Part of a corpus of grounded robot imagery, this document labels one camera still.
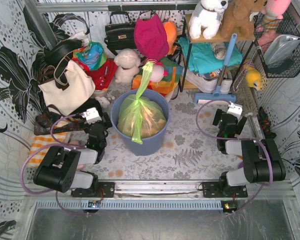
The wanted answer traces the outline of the green plastic trash bag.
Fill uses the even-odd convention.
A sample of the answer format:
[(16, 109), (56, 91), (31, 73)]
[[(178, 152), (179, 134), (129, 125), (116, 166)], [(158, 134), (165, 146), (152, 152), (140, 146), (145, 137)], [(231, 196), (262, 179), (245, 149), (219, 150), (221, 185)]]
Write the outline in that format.
[(118, 114), (118, 130), (131, 141), (142, 145), (143, 139), (159, 133), (167, 124), (163, 109), (143, 93), (148, 87), (155, 64), (146, 63), (142, 69), (140, 86), (122, 102)]

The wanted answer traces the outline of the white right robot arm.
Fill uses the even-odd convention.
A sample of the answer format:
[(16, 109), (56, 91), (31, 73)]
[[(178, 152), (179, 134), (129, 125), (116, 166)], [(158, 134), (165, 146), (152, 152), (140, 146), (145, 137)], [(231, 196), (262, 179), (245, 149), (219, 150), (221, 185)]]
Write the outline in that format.
[(283, 181), (286, 169), (273, 139), (257, 141), (234, 138), (241, 133), (246, 121), (246, 117), (238, 120), (236, 116), (221, 109), (217, 109), (215, 113), (212, 124), (219, 129), (216, 136), (218, 150), (226, 155), (242, 157), (242, 166), (222, 173), (219, 181), (230, 187)]

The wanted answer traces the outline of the brown patterned leather bag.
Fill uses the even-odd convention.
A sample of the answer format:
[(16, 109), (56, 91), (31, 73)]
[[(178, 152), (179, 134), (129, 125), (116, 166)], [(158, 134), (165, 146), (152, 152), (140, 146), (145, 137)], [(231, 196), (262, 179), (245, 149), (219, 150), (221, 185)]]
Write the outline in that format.
[[(49, 135), (50, 129), (52, 125), (59, 120), (61, 117), (64, 117), (59, 109), (50, 104), (46, 106), (42, 113), (35, 117), (35, 124), (34, 124), (34, 135)], [(85, 126), (82, 120), (66, 120), (65, 122), (59, 122), (61, 126), (56, 126), (53, 130), (54, 134), (59, 133), (67, 133), (67, 132), (74, 132), (74, 131), (83, 131)]]

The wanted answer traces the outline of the blue plastic trash bin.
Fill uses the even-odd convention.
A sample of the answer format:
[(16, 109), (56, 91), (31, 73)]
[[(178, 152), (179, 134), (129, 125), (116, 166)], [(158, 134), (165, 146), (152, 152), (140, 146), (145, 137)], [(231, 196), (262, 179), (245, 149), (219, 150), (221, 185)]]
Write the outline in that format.
[(167, 120), (166, 125), (164, 128), (159, 131), (157, 134), (148, 137), (148, 138), (143, 138), (143, 144), (138, 144), (136, 142), (132, 141), (132, 138), (129, 136), (124, 135), (118, 128), (118, 120), (119, 120), (119, 111), (122, 103), (124, 100), (131, 94), (136, 94), (137, 89), (132, 89), (129, 90), (128, 92), (125, 92), (121, 96), (119, 96), (115, 101), (114, 104), (111, 108), (110, 112), (110, 120), (112, 123), (113, 128), (119, 133), (121, 136), (123, 143), (125, 147), (132, 152), (136, 156), (148, 156), (156, 153), (161, 147), (164, 142), (165, 134), (166, 134), (166, 129), (170, 123), (171, 120), (171, 109), (168, 101), (158, 92), (151, 90), (151, 89), (146, 89), (142, 96), (149, 98), (151, 101), (157, 103), (163, 111), (163, 115)]

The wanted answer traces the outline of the black orange butterfly toy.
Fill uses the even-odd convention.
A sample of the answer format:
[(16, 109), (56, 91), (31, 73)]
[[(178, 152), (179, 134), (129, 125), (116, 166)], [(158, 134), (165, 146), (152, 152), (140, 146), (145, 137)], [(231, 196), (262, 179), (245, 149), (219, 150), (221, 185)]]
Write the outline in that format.
[(264, 137), (266, 139), (274, 139), (277, 135), (274, 132), (271, 132), (271, 121), (269, 120), (269, 116), (262, 106), (260, 106), (258, 109), (257, 117)]

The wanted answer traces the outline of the pink cylindrical pillow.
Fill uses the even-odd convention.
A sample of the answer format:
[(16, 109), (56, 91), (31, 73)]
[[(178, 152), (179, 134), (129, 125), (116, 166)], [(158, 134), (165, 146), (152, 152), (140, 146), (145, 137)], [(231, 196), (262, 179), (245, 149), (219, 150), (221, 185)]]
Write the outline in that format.
[[(71, 140), (69, 142), (69, 144), (74, 144), (74, 145), (80, 145), (81, 143), (78, 140)], [(77, 170), (82, 170), (86, 165), (85, 164), (81, 164), (77, 166)]]

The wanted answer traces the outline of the white shoe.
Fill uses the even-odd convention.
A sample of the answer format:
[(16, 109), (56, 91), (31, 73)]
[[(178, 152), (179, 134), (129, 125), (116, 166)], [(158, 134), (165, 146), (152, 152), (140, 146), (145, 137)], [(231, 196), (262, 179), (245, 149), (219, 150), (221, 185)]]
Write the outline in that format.
[[(199, 89), (203, 93), (212, 93), (218, 82), (218, 77), (212, 78), (210, 80), (204, 77), (198, 76), (193, 72), (187, 72), (185, 77), (184, 89)], [(233, 83), (233, 78), (231, 73), (228, 71), (222, 80), (220, 93), (228, 94), (230, 92), (231, 85)]]

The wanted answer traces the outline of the red folded cloth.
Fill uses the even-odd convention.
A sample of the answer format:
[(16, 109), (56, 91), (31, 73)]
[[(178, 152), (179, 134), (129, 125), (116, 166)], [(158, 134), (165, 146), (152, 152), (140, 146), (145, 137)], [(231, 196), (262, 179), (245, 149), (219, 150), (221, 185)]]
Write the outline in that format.
[(118, 66), (115, 64), (113, 58), (108, 58), (105, 63), (93, 71), (86, 71), (86, 74), (92, 78), (95, 85), (95, 90), (103, 91), (108, 89)]

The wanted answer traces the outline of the orange white checkered cloth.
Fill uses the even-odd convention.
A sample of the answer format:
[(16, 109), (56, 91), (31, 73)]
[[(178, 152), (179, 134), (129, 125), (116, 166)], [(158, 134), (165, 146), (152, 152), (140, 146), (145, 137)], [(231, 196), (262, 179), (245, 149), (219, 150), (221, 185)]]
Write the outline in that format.
[[(54, 137), (59, 140), (60, 142), (67, 143), (70, 139), (70, 133), (63, 132), (57, 133)], [(38, 135), (34, 137), (33, 143), (30, 148), (29, 155), (32, 155), (35, 151), (41, 149), (42, 147), (50, 144), (57, 144), (58, 142), (55, 141), (51, 135)], [(27, 163), (28, 167), (38, 167), (42, 160), (44, 159), (46, 153), (48, 152), (49, 148), (41, 150), (39, 153), (34, 155), (29, 162)]]

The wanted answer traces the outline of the teal folded cloth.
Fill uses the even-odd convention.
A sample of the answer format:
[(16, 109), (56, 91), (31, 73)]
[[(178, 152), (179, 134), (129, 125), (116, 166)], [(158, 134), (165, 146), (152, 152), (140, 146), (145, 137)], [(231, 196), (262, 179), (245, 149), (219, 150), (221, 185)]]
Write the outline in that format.
[[(188, 56), (189, 40), (181, 37), (178, 43), (182, 47), (185, 58)], [(234, 47), (228, 67), (239, 65), (242, 62), (243, 54)], [(195, 43), (191, 47), (188, 68), (191, 72), (200, 75), (219, 70), (223, 67), (224, 60), (216, 59), (211, 49), (210, 43)]]

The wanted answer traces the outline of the silver foil pouch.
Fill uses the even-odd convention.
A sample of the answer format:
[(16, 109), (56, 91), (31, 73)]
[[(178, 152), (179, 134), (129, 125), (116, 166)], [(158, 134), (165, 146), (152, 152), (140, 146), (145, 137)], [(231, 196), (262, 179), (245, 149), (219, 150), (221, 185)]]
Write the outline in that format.
[(276, 37), (266, 52), (263, 59), (266, 65), (287, 59), (300, 44), (300, 37), (290, 34), (281, 34)]

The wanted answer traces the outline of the black leather handbag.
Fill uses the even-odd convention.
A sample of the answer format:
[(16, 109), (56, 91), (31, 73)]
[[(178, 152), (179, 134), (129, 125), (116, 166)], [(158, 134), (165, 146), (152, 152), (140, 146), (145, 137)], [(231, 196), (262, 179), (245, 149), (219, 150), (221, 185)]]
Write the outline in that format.
[[(127, 21), (124, 23), (112, 22), (112, 16), (115, 15), (125, 15)], [(136, 24), (131, 20), (129, 14), (126, 11), (113, 11), (110, 14), (110, 21), (105, 26), (105, 35), (104, 43), (107, 46), (107, 49), (114, 54), (118, 55), (117, 51), (124, 49), (137, 49), (134, 39)]]

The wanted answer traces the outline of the orange plush toy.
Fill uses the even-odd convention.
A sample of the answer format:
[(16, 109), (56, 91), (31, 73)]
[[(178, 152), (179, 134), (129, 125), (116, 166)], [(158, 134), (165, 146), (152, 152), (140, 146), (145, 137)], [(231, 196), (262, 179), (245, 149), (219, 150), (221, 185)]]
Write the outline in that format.
[(177, 27), (176, 27), (176, 24), (172, 21), (164, 22), (163, 27), (166, 32), (167, 43), (169, 46), (168, 55), (172, 55), (177, 48), (177, 46), (174, 45), (174, 43), (177, 39)]

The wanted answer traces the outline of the white grey plush dog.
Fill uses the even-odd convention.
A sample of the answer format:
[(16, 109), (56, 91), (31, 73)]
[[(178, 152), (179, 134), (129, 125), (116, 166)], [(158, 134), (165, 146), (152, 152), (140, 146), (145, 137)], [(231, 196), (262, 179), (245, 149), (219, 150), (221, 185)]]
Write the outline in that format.
[(228, 7), (227, 0), (200, 0), (189, 21), (189, 36), (209, 40), (216, 36)]

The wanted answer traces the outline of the pink plush toy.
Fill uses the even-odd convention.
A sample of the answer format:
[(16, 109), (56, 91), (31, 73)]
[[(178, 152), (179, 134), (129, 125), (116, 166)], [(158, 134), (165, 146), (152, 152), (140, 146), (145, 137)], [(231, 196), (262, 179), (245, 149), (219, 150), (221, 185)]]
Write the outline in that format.
[(267, 29), (275, 29), (282, 21), (283, 13), (286, 12), (291, 0), (268, 0), (261, 11), (263, 18), (260, 25)]

